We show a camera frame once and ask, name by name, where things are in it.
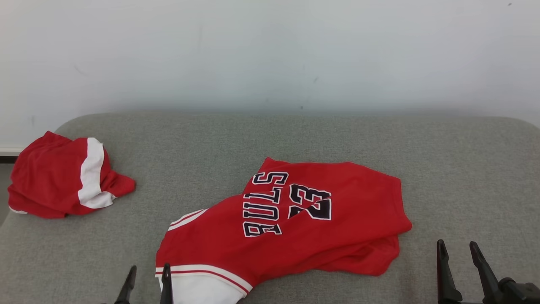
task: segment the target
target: white wall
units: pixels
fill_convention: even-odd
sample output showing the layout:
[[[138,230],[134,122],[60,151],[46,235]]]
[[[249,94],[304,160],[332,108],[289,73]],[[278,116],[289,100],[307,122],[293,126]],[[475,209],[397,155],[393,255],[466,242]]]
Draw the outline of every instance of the white wall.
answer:
[[[539,97],[538,0],[0,1],[0,149],[119,109],[540,125]]]

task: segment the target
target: red fabric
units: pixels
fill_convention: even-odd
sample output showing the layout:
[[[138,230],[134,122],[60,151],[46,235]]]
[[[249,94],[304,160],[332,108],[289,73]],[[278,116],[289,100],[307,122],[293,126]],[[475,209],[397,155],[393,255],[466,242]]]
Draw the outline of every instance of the red fabric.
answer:
[[[99,180],[95,180],[100,190],[115,197],[133,191],[135,181],[114,172],[107,152],[95,142],[104,156],[101,167],[91,168],[100,170]],[[83,187],[82,164],[87,157],[92,157],[88,152],[88,138],[72,141],[47,132],[32,142],[21,152],[11,173],[10,208],[45,218],[83,215],[97,210],[81,205],[78,196]]]
[[[399,253],[397,235],[412,227],[395,177],[353,163],[289,164],[270,158],[259,173],[242,195],[173,222],[157,252],[156,267],[165,262],[173,268],[210,265],[251,286],[315,268],[380,275]],[[329,196],[313,196],[310,202],[298,187]],[[292,192],[301,196],[301,203],[298,196],[293,201]],[[268,197],[279,197],[279,203]],[[267,226],[256,236],[251,234],[257,228],[246,232],[246,222]]]

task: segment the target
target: folded clothing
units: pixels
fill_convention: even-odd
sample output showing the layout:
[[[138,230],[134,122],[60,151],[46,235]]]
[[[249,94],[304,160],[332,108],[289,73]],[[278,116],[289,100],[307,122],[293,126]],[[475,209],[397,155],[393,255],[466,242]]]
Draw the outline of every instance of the folded clothing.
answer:
[[[175,303],[233,304],[266,280],[310,269],[380,275],[411,227],[395,177],[267,158],[243,194],[171,223],[156,277],[168,262]]]
[[[49,131],[21,152],[11,181],[10,209],[49,219],[96,211],[135,190],[134,180],[111,169],[97,139],[72,141]]]

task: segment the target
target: black strip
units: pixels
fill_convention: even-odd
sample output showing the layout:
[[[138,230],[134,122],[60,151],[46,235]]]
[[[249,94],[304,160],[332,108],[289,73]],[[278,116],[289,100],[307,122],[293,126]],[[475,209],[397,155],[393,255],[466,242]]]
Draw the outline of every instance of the black strip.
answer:
[[[0,163],[15,163],[16,156],[0,156]]]

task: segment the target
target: basketball jersey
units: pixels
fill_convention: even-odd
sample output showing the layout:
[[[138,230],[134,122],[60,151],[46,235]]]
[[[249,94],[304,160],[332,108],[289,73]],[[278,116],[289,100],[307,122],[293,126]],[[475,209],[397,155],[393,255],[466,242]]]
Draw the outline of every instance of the basketball jersey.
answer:
[[[175,303],[193,301],[186,286],[204,280],[200,299],[221,290],[211,302],[232,304],[261,282],[314,268],[381,274],[410,228],[399,179],[353,163],[267,158],[243,194],[171,223],[156,276],[171,265]]]

